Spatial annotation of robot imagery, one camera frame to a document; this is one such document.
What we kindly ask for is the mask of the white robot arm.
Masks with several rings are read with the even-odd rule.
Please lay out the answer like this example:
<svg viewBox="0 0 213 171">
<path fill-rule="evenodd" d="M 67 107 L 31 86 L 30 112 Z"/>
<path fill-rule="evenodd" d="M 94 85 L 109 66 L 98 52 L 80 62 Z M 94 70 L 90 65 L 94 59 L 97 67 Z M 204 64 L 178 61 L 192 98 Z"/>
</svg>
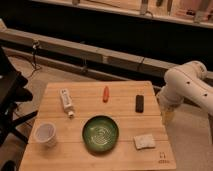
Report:
<svg viewBox="0 0 213 171">
<path fill-rule="evenodd" d="M 165 72 L 165 85 L 156 95 L 164 124 L 172 121 L 174 110 L 185 98 L 213 117 L 213 86 L 204 82 L 206 75 L 207 68 L 200 61 L 190 61 Z"/>
</svg>

